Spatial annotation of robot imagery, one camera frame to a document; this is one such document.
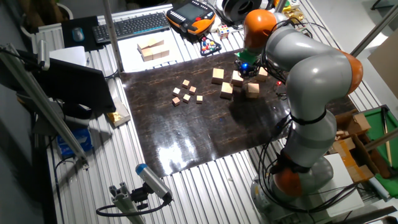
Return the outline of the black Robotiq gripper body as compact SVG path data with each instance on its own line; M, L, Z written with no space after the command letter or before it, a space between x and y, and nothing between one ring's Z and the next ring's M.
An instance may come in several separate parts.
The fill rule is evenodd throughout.
M259 66L257 64L250 64L241 60L236 60L235 66L241 78L253 78L257 76L259 71Z

